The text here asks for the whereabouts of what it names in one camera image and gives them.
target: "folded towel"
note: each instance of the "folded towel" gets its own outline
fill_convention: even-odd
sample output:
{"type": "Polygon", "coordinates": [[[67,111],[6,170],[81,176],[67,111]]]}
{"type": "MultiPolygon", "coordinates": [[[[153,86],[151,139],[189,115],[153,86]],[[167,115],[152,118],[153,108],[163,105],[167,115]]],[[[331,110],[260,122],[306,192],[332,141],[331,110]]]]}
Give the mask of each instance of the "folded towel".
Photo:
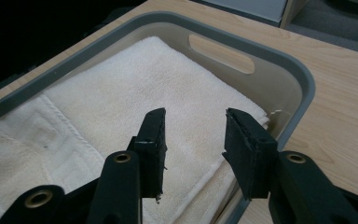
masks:
{"type": "MultiPolygon", "coordinates": [[[[168,170],[164,174],[164,194],[160,204],[144,200],[145,223],[212,220],[234,179],[221,156],[226,109],[247,111],[260,124],[268,121],[258,105],[157,37],[148,37],[86,71],[72,74],[39,98],[54,107],[54,113],[62,114],[72,127],[72,132],[62,132],[62,136],[72,136],[71,139],[89,149],[85,150],[85,161],[94,148],[104,158],[125,150],[139,131],[145,114],[166,108],[168,170]]],[[[10,122],[0,125],[2,130],[11,126],[10,122]]],[[[41,143],[45,138],[38,140],[37,147],[44,146],[41,143]]],[[[30,141],[24,136],[22,140],[30,141]]],[[[71,148],[61,146],[60,150],[67,153],[71,148]]],[[[73,162],[59,158],[59,154],[44,155],[46,163],[60,161],[70,166],[73,162]]],[[[66,184],[58,183],[65,187],[78,183],[76,177],[81,169],[48,171],[73,177],[66,184]]]]}
{"type": "Polygon", "coordinates": [[[0,216],[28,189],[66,192],[98,177],[103,157],[41,95],[0,119],[0,216]]]}

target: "wooden table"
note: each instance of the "wooden table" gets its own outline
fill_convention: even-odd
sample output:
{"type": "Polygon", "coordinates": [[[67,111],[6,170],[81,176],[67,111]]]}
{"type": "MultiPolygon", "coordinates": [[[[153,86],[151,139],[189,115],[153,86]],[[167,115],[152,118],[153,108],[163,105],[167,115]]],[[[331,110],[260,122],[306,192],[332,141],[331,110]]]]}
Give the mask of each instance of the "wooden table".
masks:
{"type": "MultiPolygon", "coordinates": [[[[337,186],[358,194],[358,52],[333,46],[187,0],[150,0],[0,90],[0,98],[130,18],[171,11],[298,58],[312,72],[316,95],[285,150],[312,157],[337,186]]],[[[241,222],[269,223],[266,201],[254,200],[241,222]]]]}

